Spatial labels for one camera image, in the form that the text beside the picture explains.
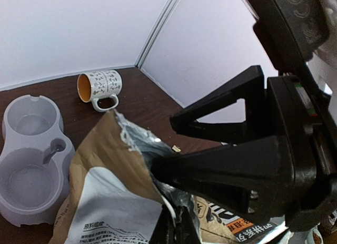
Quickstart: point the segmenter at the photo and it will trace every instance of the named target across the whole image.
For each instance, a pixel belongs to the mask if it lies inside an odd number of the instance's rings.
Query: wooden table
[[[169,116],[181,107],[137,68],[122,69],[118,72],[123,79],[123,89],[119,95],[120,104],[117,110],[127,119],[150,129],[167,144],[178,145],[183,152],[193,152],[218,145],[215,142],[176,135],[171,129]],[[90,103],[83,103],[79,99],[76,80],[77,76],[71,76],[1,91],[0,119],[2,120],[6,107],[15,98],[27,94],[44,95],[58,105],[64,121],[64,133],[77,148],[102,114],[95,112]],[[3,144],[3,138],[0,136],[0,150]],[[48,224],[18,228],[0,216],[0,243],[46,244],[52,234],[53,226]]]

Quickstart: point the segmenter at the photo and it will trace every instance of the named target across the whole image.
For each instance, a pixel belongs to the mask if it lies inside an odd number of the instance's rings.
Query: white wall
[[[0,0],[0,89],[133,66],[168,0]]]
[[[207,95],[251,65],[275,76],[241,0],[180,0],[142,70],[182,106]],[[241,122],[243,102],[208,116],[208,122]]]

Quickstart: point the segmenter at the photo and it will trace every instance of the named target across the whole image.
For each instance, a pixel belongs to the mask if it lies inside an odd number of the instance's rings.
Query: round compartment
[[[34,210],[53,199],[58,188],[54,161],[45,162],[46,153],[23,148],[0,162],[0,194],[12,207]]]
[[[8,110],[10,127],[22,135],[38,135],[56,122],[57,109],[45,98],[27,96],[15,101]]]

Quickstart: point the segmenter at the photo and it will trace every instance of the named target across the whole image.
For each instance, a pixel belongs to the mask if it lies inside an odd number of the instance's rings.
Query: pet food bowl
[[[15,226],[53,224],[69,194],[69,165],[75,154],[50,99],[15,99],[3,119],[0,155],[0,212]]]

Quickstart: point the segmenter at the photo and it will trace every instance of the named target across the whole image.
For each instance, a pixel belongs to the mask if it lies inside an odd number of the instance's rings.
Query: mug
[[[92,102],[98,112],[106,112],[116,108],[119,104],[117,95],[122,90],[122,78],[115,70],[95,71],[83,73],[77,79],[77,91],[85,103]],[[107,109],[99,107],[98,101],[111,98],[115,104]]]

